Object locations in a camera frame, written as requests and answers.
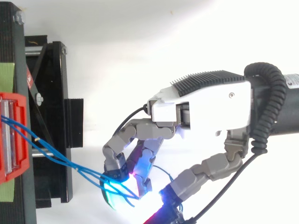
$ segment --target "screw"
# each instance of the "screw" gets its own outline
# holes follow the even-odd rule
[[[233,98],[235,96],[235,94],[233,92],[231,92],[228,96],[229,96],[229,98]]]
[[[14,21],[18,25],[24,25],[24,12],[23,11],[17,11],[14,15]]]
[[[63,55],[67,55],[67,48],[66,48],[66,46],[63,46],[62,49],[61,49],[61,51],[62,51]]]
[[[43,102],[43,97],[42,97],[41,94],[38,92],[38,93],[36,94],[36,104],[37,104],[38,106],[40,106],[40,105],[42,105],[42,102]]]

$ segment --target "white wall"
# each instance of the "white wall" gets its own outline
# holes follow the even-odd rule
[[[75,162],[103,171],[101,148],[115,128],[180,76],[206,70],[242,74],[265,61],[299,72],[296,0],[14,0],[26,14],[26,35],[48,35],[68,47],[69,97],[84,98],[84,148]],[[191,144],[167,141],[157,165],[174,176],[223,151],[222,136]],[[269,153],[239,177],[200,223],[299,223],[298,135],[269,139]],[[180,165],[173,160],[180,159]],[[167,177],[152,171],[156,188]],[[209,182],[184,203],[197,214],[228,180]],[[73,173],[74,198],[37,211],[39,224],[128,224],[101,192]]]

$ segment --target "red clip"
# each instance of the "red clip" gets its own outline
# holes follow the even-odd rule
[[[0,92],[0,102],[0,115],[27,126],[26,98],[24,96],[17,93]],[[16,178],[29,168],[28,143],[15,130],[7,127],[8,125],[1,122],[0,184]],[[27,136],[24,130],[15,127]]]

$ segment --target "robotic hand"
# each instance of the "robotic hand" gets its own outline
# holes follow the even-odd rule
[[[145,224],[196,223],[250,162],[267,153],[270,135],[299,131],[299,115],[292,112],[298,107],[299,89],[287,87],[298,75],[284,77],[268,63],[251,64],[244,75],[213,71],[171,83],[171,87],[162,89],[144,107],[150,119],[130,120],[103,147],[105,174],[123,182],[134,173],[139,197],[143,197],[152,191],[148,176],[164,139],[171,139],[176,132],[191,131],[204,136],[228,131],[224,152],[184,170],[162,189],[164,205]],[[135,138],[137,146],[126,160],[122,151]],[[254,139],[254,155],[243,164],[249,138]],[[201,213],[190,220],[183,219],[177,210],[183,201],[208,180],[226,178],[234,172],[230,182]]]

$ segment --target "coiled cable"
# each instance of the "coiled cable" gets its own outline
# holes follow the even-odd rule
[[[254,154],[267,153],[268,137],[279,112],[284,104],[286,97],[286,82],[281,71],[269,63],[253,63],[246,66],[244,70],[245,77],[261,76],[270,86],[270,97],[267,105],[262,112],[254,129],[251,131]]]

